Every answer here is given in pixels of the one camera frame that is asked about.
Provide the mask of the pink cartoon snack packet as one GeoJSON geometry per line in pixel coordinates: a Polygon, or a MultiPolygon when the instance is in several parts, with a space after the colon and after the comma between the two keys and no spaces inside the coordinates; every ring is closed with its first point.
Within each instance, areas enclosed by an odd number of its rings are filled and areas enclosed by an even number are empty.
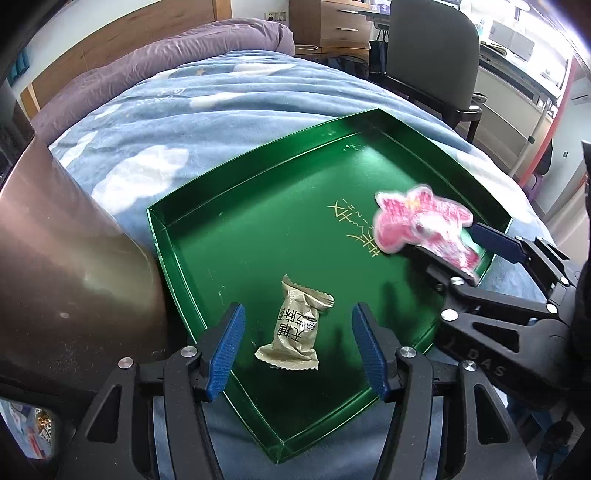
{"type": "Polygon", "coordinates": [[[427,185],[407,192],[379,191],[373,219],[374,242],[386,254],[421,246],[475,279],[479,254],[461,239],[474,222],[464,205],[435,195],[427,185]]]}

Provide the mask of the wooden headboard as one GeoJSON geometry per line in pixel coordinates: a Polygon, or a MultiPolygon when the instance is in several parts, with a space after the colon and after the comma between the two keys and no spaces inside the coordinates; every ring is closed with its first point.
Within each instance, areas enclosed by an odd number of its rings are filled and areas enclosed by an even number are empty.
{"type": "Polygon", "coordinates": [[[33,118],[76,76],[193,27],[232,17],[229,1],[74,1],[27,45],[13,92],[33,118]]]}

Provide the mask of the olive green snack packet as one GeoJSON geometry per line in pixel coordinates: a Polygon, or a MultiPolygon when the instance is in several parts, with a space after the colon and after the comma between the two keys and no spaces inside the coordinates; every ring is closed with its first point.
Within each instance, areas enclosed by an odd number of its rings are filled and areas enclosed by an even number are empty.
{"type": "Polygon", "coordinates": [[[315,351],[322,312],[335,305],[331,294],[297,284],[287,275],[281,280],[283,304],[276,317],[273,340],[254,353],[257,360],[287,371],[318,370],[315,351]]]}

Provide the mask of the green metal tray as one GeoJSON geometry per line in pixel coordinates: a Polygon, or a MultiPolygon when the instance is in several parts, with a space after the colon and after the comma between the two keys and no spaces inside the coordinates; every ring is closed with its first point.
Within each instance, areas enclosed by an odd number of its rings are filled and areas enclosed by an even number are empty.
{"type": "Polygon", "coordinates": [[[432,344],[443,300],[407,253],[384,255],[372,220],[379,191],[418,184],[506,231],[506,209],[466,168],[381,110],[299,131],[232,159],[147,210],[170,294],[192,338],[231,303],[245,307],[242,344],[224,390],[273,463],[321,441],[376,400],[353,338],[366,303],[406,345],[432,344]],[[256,359],[270,343],[288,277],[334,297],[322,314],[310,371],[256,359]]]}

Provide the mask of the grey office chair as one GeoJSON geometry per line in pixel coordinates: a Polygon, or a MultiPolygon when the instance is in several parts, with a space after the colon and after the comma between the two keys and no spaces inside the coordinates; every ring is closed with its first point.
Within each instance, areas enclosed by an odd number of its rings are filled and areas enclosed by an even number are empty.
{"type": "Polygon", "coordinates": [[[474,99],[480,40],[472,21],[438,1],[393,1],[385,72],[375,79],[441,115],[455,129],[467,123],[473,142],[482,118],[474,99]]]}

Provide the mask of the blue cloud-pattern blanket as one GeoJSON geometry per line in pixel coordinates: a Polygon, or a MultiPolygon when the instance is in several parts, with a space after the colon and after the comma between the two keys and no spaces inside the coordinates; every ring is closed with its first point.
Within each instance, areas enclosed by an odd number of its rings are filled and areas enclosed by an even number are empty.
{"type": "MultiPolygon", "coordinates": [[[[511,213],[511,234],[554,243],[521,188],[442,121],[365,80],[281,53],[235,51],[159,72],[100,100],[49,149],[126,233],[153,251],[146,209],[165,194],[260,145],[374,108],[466,167],[511,213]]],[[[371,479],[393,405],[370,407],[277,466],[228,400],[206,404],[204,412],[226,479],[371,479]]]]}

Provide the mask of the purple duvet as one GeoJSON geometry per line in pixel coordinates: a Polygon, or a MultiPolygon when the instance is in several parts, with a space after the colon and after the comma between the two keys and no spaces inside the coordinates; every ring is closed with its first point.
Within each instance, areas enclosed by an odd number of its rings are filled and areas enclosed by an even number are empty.
{"type": "Polygon", "coordinates": [[[240,50],[293,56],[294,34],[277,22],[229,19],[155,41],[75,77],[31,120],[32,127],[49,145],[87,114],[145,79],[186,63],[240,50]]]}

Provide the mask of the wooden nightstand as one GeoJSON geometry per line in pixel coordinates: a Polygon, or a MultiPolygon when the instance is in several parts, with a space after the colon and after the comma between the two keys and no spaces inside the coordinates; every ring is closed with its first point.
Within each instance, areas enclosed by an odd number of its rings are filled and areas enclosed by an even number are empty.
{"type": "Polygon", "coordinates": [[[291,0],[290,31],[295,55],[310,60],[351,56],[369,61],[373,24],[362,1],[291,0]]]}

